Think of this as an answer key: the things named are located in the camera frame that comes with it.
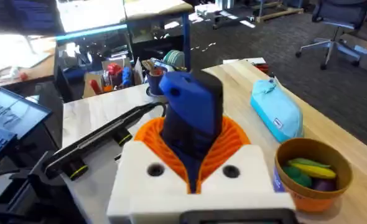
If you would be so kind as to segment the right gripper white and orange left finger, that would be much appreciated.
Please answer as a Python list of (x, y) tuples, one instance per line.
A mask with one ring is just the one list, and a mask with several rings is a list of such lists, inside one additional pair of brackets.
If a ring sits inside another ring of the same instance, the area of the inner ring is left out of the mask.
[(139, 128), (122, 151), (106, 211), (110, 223), (178, 223), (186, 197), (185, 166), (162, 140), (164, 118)]

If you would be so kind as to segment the right gripper white and orange right finger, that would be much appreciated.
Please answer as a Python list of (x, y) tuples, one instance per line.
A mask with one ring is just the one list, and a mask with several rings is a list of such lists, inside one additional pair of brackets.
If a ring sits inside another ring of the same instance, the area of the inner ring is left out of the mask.
[(224, 116), (220, 135), (198, 173), (200, 194), (273, 193), (262, 148), (251, 144), (241, 126)]

